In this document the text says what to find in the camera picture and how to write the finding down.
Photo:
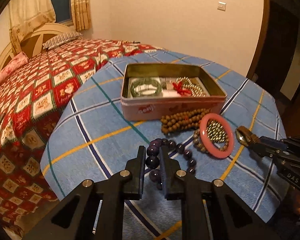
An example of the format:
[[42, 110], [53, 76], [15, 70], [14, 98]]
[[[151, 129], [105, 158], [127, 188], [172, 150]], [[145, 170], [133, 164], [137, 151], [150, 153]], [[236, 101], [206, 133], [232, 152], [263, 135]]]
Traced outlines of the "pink bangle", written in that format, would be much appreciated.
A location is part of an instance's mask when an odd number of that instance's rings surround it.
[[[211, 142], [211, 140], [207, 136], [207, 123], [210, 119], [219, 122], [223, 126], [226, 134], [228, 135], [229, 143], [226, 150], [224, 151], [217, 149], [217, 147]], [[232, 153], [234, 149], [234, 135], [232, 133], [229, 123], [221, 115], [216, 113], [206, 114], [200, 121], [199, 130], [200, 139], [206, 150], [212, 156], [218, 159], [225, 159]]]

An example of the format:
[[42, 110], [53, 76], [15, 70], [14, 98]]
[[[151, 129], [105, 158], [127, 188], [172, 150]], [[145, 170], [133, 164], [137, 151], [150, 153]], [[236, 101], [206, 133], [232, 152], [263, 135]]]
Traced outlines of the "green jade bangle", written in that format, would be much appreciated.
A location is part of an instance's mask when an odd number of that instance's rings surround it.
[[161, 92], [161, 83], [151, 77], [136, 79], [130, 85], [130, 93], [133, 98], [159, 96]]

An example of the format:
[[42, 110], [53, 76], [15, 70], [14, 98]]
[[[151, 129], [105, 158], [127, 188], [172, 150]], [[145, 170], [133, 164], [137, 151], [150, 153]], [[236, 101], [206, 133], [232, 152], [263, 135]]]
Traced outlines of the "red knot tassel charm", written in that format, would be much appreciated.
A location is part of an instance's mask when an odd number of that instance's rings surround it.
[[173, 82], [173, 89], [180, 95], [180, 96], [191, 96], [192, 92], [183, 87], [183, 83], [181, 81], [179, 82]]

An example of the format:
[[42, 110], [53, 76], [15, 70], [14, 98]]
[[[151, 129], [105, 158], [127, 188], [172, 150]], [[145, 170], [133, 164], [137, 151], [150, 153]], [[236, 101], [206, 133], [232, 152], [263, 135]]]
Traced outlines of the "blue plaid table cloth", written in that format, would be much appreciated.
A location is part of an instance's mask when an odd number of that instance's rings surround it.
[[169, 157], [181, 169], [187, 169], [188, 160], [193, 159], [198, 179], [223, 180], [263, 221], [269, 221], [288, 191], [273, 160], [250, 153], [239, 142], [227, 158], [217, 159], [202, 148], [192, 130], [164, 134], [160, 120], [126, 120], [120, 97], [129, 63], [199, 66], [225, 90], [221, 116], [231, 129], [245, 126], [275, 140], [286, 136], [273, 97], [220, 64], [166, 50], [112, 58], [74, 94], [47, 142], [40, 167], [58, 199], [85, 179], [99, 182], [120, 172], [137, 156], [139, 146], [167, 145]]

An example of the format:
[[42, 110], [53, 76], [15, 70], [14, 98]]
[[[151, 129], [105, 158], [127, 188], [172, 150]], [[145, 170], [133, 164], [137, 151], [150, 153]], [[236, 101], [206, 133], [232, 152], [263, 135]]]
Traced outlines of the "pink metal tin box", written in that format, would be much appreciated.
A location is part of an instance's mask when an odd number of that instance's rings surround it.
[[[198, 77], [210, 96], [176, 98], [126, 98], [131, 77]], [[189, 64], [129, 63], [126, 66], [121, 90], [123, 116], [129, 121], [154, 120], [162, 116], [206, 108], [219, 113], [225, 103], [226, 92], [203, 68]]]

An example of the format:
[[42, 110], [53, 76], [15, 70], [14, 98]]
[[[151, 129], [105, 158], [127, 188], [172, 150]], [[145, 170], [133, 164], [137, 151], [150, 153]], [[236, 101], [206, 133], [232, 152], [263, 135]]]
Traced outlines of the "beads on bed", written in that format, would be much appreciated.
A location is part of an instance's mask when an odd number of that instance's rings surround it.
[[139, 41], [126, 41], [126, 40], [121, 40], [122, 44], [140, 44], [141, 42]]

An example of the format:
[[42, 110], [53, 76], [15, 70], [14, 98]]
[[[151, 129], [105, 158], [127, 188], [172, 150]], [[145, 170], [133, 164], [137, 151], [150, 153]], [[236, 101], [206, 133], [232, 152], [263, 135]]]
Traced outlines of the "red patterned bedspread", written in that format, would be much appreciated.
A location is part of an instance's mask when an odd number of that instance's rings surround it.
[[0, 85], [0, 224], [17, 236], [23, 216], [57, 197], [40, 170], [46, 143], [74, 93], [113, 57], [147, 44], [76, 39], [29, 59]]

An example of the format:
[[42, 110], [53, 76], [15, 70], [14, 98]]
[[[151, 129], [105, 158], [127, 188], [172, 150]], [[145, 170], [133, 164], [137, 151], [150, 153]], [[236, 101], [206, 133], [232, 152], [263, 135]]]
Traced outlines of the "striped pillow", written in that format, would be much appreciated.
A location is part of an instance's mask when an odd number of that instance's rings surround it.
[[47, 40], [45, 43], [43, 43], [43, 49], [53, 49], [58, 46], [61, 46], [63, 44], [66, 44], [70, 41], [76, 40], [78, 38], [82, 38], [82, 34], [77, 31], [71, 31], [68, 33], [62, 33], [59, 35], [56, 35], [49, 40]]

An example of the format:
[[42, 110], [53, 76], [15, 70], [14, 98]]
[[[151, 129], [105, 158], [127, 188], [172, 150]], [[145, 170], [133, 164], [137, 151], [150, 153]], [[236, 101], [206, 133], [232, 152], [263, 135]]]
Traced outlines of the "pink pillow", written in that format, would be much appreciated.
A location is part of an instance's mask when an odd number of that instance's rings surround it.
[[23, 67], [29, 61], [27, 55], [22, 51], [0, 71], [0, 85], [18, 68]]

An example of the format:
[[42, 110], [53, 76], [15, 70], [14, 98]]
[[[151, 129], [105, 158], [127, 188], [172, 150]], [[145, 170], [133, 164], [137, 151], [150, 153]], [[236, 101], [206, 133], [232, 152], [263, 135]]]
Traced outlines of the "cream wooden headboard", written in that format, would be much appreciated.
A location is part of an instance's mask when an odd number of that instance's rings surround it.
[[[29, 58], [32, 58], [43, 51], [43, 43], [48, 39], [74, 30], [73, 25], [67, 26], [60, 23], [46, 23], [22, 40], [21, 49]], [[6, 67], [13, 57], [12, 44], [9, 42], [0, 54], [0, 71]]]

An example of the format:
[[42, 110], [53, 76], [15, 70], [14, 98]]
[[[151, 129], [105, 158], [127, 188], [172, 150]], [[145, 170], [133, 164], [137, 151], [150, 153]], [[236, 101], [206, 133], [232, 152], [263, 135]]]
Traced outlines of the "right beige curtain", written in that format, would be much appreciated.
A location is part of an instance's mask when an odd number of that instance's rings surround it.
[[91, 27], [90, 0], [70, 0], [71, 18], [76, 31], [88, 30]]

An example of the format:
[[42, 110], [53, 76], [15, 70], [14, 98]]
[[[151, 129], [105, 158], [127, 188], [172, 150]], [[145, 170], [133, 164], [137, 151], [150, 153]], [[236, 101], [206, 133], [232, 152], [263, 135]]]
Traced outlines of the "beige curtain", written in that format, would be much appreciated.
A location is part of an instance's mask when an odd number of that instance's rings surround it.
[[21, 42], [46, 23], [54, 23], [56, 14], [51, 0], [10, 0], [10, 41], [15, 55], [21, 52]]
[[70, 0], [71, 18], [76, 31], [88, 30], [91, 27], [90, 0]]

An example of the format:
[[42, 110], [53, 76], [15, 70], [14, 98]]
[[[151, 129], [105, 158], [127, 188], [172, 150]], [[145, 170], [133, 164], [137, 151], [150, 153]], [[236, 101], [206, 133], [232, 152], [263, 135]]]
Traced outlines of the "left beige curtain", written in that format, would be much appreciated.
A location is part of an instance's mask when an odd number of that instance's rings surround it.
[[46, 23], [54, 23], [56, 14], [51, 0], [10, 0], [10, 41], [15, 55], [21, 52], [21, 42]]

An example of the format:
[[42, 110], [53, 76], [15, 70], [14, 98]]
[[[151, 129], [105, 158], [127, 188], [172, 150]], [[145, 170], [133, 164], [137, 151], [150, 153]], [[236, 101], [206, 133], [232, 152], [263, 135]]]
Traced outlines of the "white wall switch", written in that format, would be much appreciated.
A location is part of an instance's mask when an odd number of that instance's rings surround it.
[[225, 2], [218, 2], [217, 9], [221, 10], [221, 11], [226, 11], [226, 3]]

